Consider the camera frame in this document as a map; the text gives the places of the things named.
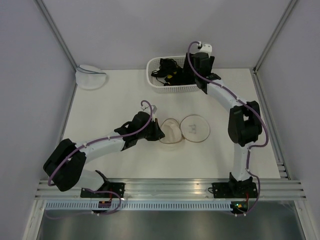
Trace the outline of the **white mesh laundry bag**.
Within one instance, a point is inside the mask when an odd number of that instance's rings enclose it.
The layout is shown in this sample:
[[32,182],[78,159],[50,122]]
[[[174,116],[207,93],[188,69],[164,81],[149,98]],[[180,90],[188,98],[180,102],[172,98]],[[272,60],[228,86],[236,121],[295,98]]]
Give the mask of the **white mesh laundry bag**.
[[160,129],[165,137],[159,140],[157,146],[167,152],[183,149],[188,144],[203,143],[211,134],[208,121],[198,114],[187,115],[182,120],[167,118]]

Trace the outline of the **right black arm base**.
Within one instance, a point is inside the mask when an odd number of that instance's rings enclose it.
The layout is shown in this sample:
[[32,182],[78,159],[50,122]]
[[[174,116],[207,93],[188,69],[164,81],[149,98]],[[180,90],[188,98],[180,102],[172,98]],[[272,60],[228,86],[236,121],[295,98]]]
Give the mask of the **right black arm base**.
[[215,199],[250,199],[258,197],[257,185],[253,182],[253,177],[246,177],[244,180],[236,180],[229,173],[227,182],[213,182],[208,192],[213,194]]

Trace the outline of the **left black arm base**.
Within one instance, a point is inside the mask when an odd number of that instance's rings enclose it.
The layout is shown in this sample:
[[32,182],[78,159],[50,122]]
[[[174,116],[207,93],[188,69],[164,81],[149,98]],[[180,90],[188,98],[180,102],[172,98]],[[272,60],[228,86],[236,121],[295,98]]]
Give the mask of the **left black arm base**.
[[83,170],[75,187],[81,187],[81,198],[112,199],[123,198],[125,192],[124,182],[109,181],[99,170]]

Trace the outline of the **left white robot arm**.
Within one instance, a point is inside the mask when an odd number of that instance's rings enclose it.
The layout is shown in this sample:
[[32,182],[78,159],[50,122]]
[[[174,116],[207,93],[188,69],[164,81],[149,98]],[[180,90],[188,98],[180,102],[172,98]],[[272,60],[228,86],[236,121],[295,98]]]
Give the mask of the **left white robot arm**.
[[73,187],[89,189],[98,198],[104,198],[109,193],[109,180],[100,170],[85,170],[85,164],[107,154],[127,150],[139,140],[154,142],[164,137],[157,118],[140,111],[131,121],[105,137],[82,143],[66,138],[57,145],[43,165],[49,177],[47,184],[50,187],[56,186],[61,192]]

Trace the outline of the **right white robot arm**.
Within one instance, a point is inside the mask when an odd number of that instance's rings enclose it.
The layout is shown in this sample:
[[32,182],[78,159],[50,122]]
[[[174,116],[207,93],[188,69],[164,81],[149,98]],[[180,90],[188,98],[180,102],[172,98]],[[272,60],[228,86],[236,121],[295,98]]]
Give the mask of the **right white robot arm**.
[[260,105],[257,101],[247,101],[238,97],[221,77],[211,72],[212,57],[207,53],[186,53],[186,60],[194,74],[197,87],[205,94],[216,99],[228,112],[227,132],[234,143],[234,160],[230,172],[228,192],[235,198],[241,197],[247,190],[245,181],[251,181],[249,174],[250,147],[262,134],[263,124]]

